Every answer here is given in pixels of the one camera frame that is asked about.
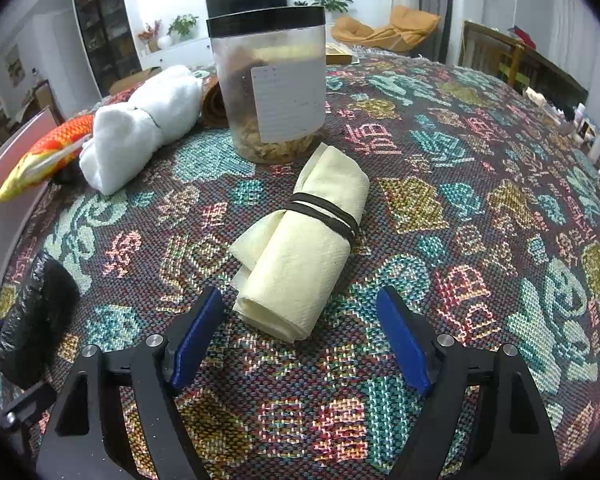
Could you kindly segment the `green potted plant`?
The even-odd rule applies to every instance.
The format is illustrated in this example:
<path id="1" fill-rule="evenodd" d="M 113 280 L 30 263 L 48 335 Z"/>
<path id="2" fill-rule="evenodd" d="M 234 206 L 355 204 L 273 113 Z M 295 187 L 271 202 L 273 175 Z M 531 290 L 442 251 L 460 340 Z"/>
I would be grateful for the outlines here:
<path id="1" fill-rule="evenodd" d="M 178 41 L 192 39 L 198 18 L 193 14 L 178 14 L 168 28 L 168 34 Z"/>

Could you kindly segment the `dark glass cabinet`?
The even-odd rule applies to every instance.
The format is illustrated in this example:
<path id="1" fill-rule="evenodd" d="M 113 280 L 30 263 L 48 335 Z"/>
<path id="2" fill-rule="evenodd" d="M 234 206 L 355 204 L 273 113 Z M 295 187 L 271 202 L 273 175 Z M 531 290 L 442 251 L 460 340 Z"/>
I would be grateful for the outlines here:
<path id="1" fill-rule="evenodd" d="M 140 59 L 124 0 L 73 0 L 74 13 L 95 84 L 102 96 L 140 72 Z"/>

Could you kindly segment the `wooden side table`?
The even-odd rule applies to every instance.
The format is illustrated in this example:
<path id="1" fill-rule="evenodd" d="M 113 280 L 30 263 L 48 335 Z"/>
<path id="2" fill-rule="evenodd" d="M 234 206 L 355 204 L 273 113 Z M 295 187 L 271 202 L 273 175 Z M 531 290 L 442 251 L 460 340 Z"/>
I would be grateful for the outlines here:
<path id="1" fill-rule="evenodd" d="M 586 90 L 521 39 L 471 21 L 464 21 L 460 65 L 494 76 L 519 93 L 531 88 L 565 113 L 588 99 Z"/>

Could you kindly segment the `clear jar black lid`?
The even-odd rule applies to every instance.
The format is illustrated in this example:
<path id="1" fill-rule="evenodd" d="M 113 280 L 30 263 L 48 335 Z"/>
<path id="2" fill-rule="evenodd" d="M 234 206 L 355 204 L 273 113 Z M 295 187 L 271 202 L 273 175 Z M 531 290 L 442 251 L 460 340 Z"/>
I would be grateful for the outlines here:
<path id="1" fill-rule="evenodd" d="M 321 6 L 276 6 L 209 18 L 209 39 L 235 151 L 257 164 L 305 153 L 325 122 Z"/>

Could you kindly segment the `cream cloth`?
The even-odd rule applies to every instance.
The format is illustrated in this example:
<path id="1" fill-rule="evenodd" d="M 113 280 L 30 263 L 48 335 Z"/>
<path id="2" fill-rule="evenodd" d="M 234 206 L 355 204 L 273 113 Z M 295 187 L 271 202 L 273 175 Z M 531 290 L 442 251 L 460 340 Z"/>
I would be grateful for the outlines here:
<path id="1" fill-rule="evenodd" d="M 369 190 L 351 157 L 324 143 L 314 151 L 284 206 L 230 245 L 242 321 L 291 344 L 310 336 L 360 232 Z"/>

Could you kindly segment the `white towel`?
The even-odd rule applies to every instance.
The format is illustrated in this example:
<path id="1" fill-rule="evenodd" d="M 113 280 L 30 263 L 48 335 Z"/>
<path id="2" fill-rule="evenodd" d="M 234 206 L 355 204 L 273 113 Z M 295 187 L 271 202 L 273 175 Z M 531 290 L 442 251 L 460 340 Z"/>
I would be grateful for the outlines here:
<path id="1" fill-rule="evenodd" d="M 146 80 L 125 102 L 101 107 L 79 164 L 86 182 L 104 195 L 120 191 L 165 145 L 196 124 L 202 80 L 184 65 Z"/>

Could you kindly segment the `orange plush fish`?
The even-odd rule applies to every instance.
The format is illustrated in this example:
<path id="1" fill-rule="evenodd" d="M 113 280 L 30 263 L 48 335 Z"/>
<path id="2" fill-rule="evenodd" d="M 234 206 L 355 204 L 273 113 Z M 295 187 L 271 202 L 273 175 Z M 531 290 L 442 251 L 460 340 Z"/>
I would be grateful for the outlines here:
<path id="1" fill-rule="evenodd" d="M 67 120 L 44 134 L 19 159 L 0 187 L 0 203 L 6 203 L 53 177 L 80 154 L 83 144 L 91 139 L 94 114 Z"/>

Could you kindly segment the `white tv console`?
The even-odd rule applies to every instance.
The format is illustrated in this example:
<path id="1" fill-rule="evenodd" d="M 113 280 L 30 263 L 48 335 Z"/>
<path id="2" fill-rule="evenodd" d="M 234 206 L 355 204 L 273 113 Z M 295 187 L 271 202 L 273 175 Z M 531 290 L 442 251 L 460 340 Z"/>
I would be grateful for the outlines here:
<path id="1" fill-rule="evenodd" d="M 159 50 L 140 58 L 142 70 L 150 68 L 165 70 L 174 65 L 186 65 L 191 70 L 212 66 L 213 54 L 209 39 L 198 38 L 183 41 L 166 50 Z"/>

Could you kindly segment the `brown cloth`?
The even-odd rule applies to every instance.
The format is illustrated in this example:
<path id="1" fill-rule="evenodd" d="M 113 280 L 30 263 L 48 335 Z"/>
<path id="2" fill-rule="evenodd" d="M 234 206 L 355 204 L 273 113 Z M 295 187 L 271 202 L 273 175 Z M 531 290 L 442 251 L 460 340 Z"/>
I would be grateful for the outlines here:
<path id="1" fill-rule="evenodd" d="M 212 128 L 226 128 L 228 126 L 219 79 L 215 75 L 211 75 L 204 80 L 204 95 L 202 96 L 200 114 L 206 126 Z"/>

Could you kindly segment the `orange lounge chair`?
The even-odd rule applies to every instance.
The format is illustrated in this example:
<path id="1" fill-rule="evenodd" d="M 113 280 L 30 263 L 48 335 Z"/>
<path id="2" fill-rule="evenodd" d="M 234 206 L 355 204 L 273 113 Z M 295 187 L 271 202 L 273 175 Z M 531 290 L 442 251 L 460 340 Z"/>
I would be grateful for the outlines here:
<path id="1" fill-rule="evenodd" d="M 343 15 L 332 26 L 332 38 L 348 47 L 376 48 L 394 53 L 414 50 L 438 28 L 440 16 L 395 6 L 387 25 L 373 28 L 349 15 Z"/>

